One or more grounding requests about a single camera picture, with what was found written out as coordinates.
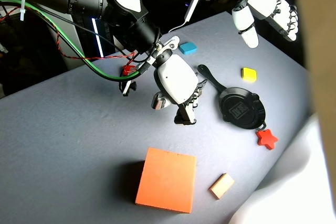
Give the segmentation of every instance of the tabletop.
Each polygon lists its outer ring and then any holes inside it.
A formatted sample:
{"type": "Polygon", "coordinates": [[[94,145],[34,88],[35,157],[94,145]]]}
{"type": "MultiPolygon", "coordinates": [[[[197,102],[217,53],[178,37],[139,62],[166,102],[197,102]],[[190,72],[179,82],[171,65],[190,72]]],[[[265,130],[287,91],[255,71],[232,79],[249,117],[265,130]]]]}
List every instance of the tabletop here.
{"type": "MultiPolygon", "coordinates": [[[[254,130],[225,123],[208,82],[195,109],[197,123],[174,124],[177,106],[151,109],[159,91],[153,68],[123,97],[118,84],[86,66],[0,100],[0,222],[27,224],[226,223],[274,165],[310,113],[307,71],[259,37],[248,48],[232,17],[221,13],[164,35],[193,42],[183,56],[205,64],[226,87],[260,96],[266,123],[278,137],[272,151],[254,130]],[[242,67],[258,80],[241,79],[242,67]],[[148,147],[197,157],[193,211],[176,214],[134,204],[148,147]],[[216,200],[208,191],[223,173],[235,180],[216,200]]],[[[119,73],[120,60],[96,61],[119,73]]]]}

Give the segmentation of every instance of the red star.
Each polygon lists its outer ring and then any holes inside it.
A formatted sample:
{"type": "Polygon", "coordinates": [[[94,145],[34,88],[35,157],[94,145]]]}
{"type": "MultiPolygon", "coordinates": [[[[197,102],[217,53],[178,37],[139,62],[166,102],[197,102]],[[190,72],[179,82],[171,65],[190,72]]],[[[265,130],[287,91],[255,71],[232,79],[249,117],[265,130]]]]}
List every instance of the red star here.
{"type": "Polygon", "coordinates": [[[259,145],[264,145],[269,150],[273,150],[275,148],[275,142],[278,141],[278,139],[272,135],[271,130],[257,131],[256,134],[259,138],[259,145]]]}

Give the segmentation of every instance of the yellow cube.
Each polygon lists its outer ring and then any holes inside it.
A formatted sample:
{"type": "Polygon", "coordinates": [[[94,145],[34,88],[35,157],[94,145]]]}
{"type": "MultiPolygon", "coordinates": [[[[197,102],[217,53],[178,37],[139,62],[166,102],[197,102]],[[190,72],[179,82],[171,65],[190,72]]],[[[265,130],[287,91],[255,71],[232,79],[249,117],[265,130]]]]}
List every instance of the yellow cube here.
{"type": "Polygon", "coordinates": [[[252,68],[243,68],[241,75],[244,81],[255,82],[257,80],[257,71],[252,68]]]}

